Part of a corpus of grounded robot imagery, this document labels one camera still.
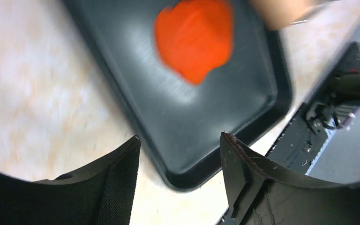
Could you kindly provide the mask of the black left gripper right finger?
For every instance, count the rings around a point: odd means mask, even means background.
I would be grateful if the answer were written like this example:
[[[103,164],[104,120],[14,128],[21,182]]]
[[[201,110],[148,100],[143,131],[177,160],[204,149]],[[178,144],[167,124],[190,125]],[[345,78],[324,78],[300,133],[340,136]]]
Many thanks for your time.
[[[220,157],[237,225],[360,225],[360,182],[338,184],[309,177],[258,154],[222,133]]]

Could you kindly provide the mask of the orange-red dough piece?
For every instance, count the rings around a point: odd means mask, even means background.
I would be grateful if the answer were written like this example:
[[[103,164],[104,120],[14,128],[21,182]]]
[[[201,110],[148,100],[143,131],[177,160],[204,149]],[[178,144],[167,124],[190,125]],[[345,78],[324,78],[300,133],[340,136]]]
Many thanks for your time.
[[[234,26],[228,0],[181,0],[154,21],[158,55],[186,82],[200,85],[231,58]]]

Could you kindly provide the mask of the black baking tray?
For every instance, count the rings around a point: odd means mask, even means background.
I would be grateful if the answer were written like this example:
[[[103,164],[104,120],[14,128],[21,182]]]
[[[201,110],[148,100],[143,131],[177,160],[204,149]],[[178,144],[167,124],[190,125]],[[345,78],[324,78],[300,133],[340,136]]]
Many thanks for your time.
[[[293,99],[279,31],[246,0],[234,0],[231,59],[193,86],[156,52],[153,23],[174,0],[65,0],[142,147],[166,185],[199,188],[221,168],[219,139],[253,144],[288,113]]]

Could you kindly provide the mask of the wooden dough roller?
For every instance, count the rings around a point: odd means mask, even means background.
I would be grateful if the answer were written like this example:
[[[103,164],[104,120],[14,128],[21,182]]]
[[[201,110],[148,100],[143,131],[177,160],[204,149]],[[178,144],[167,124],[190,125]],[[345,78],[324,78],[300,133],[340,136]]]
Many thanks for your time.
[[[331,0],[251,0],[269,30],[307,22],[328,6]]]

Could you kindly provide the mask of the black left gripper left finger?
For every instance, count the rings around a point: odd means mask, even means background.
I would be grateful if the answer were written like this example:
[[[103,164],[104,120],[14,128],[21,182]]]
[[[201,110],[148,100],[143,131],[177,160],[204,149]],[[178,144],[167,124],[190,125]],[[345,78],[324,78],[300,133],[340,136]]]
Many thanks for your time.
[[[0,173],[0,225],[127,225],[141,142],[116,150],[54,180],[28,182]]]

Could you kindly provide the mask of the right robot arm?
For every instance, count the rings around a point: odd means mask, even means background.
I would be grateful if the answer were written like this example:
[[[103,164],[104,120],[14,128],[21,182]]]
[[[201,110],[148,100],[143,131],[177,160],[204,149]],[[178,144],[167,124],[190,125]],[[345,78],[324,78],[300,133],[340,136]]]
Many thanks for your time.
[[[360,181],[309,176],[360,107],[360,45],[352,42],[303,103],[266,156],[222,133],[220,157],[229,204],[221,225],[360,225]]]

